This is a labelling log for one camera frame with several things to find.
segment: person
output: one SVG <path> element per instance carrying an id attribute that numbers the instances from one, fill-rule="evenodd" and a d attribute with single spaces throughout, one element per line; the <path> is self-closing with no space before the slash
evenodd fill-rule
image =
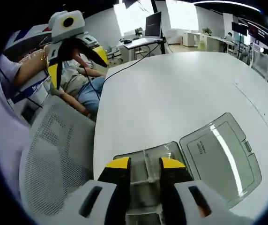
<path id="1" fill-rule="evenodd" d="M 57 95 L 82 114 L 91 113 L 96 117 L 105 80 L 103 74 L 87 65 L 85 68 L 68 66 L 64 70 L 59 90 L 51 84 L 50 94 Z"/>
<path id="2" fill-rule="evenodd" d="M 46 69 L 48 48 L 26 62 L 11 62 L 0 56 L 0 171 L 16 200 L 20 201 L 19 167 L 22 152 L 30 149 L 30 127 L 15 113 L 8 99 L 38 72 Z"/>
<path id="3" fill-rule="evenodd" d="M 234 41 L 234 39 L 233 39 L 232 36 L 233 36 L 232 33 L 229 32 L 229 33 L 224 37 L 224 39 L 226 39 L 227 41 Z"/>

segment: jeans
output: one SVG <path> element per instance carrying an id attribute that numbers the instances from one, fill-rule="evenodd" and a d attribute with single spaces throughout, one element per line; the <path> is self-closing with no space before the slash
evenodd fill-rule
<path id="1" fill-rule="evenodd" d="M 101 97 L 104 80 L 105 78 L 103 76 L 90 79 L 91 84 L 89 82 L 84 84 L 78 94 L 78 102 L 87 108 L 87 110 L 93 116 L 97 115 L 98 105 L 100 103 L 97 95 L 99 98 Z"/>

